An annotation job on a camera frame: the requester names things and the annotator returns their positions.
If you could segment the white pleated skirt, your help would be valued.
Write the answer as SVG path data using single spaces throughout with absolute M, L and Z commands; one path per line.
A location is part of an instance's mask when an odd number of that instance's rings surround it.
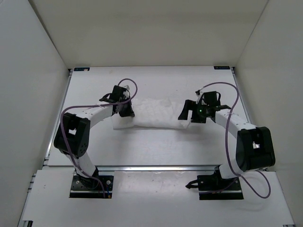
M 111 117 L 114 130 L 132 127 L 186 129 L 190 124 L 190 120 L 178 119 L 183 105 L 169 98 L 134 98 L 132 108 L 134 117 L 120 117 L 118 114 Z

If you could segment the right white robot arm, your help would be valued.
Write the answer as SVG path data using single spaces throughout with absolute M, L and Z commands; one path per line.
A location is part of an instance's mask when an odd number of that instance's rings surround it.
M 188 189 L 199 188 L 203 192 L 216 193 L 230 187 L 250 170 L 258 170 L 275 165 L 276 157 L 271 132 L 267 127 L 258 127 L 235 115 L 232 108 L 221 104 L 221 94 L 217 91 L 197 91 L 196 101 L 186 100 L 179 120 L 190 119 L 192 123 L 206 123 L 211 119 L 225 129 L 225 145 L 228 136 L 236 139 L 234 155 L 226 148 L 227 163 L 215 167 L 212 175 L 200 175 L 197 180 L 186 185 Z

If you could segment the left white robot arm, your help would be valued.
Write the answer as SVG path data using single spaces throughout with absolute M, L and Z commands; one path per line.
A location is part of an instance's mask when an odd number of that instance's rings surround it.
M 97 167 L 87 154 L 91 128 L 115 114 L 135 117 L 128 86 L 115 85 L 112 92 L 104 95 L 100 102 L 104 104 L 89 106 L 77 114 L 65 112 L 61 115 L 53 142 L 54 147 L 73 163 L 76 174 L 88 188 L 94 188 L 99 183 Z

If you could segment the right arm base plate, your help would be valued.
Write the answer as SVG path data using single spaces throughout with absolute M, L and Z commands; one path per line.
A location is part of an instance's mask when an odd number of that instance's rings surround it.
M 198 175 L 198 191 L 201 201 L 243 200 L 240 180 L 220 179 L 215 174 Z

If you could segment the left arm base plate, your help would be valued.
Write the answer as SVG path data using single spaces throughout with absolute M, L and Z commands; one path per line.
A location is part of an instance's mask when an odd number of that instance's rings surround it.
M 103 189 L 98 181 L 74 175 L 70 188 L 70 198 L 111 199 L 113 194 L 113 175 L 99 175 Z

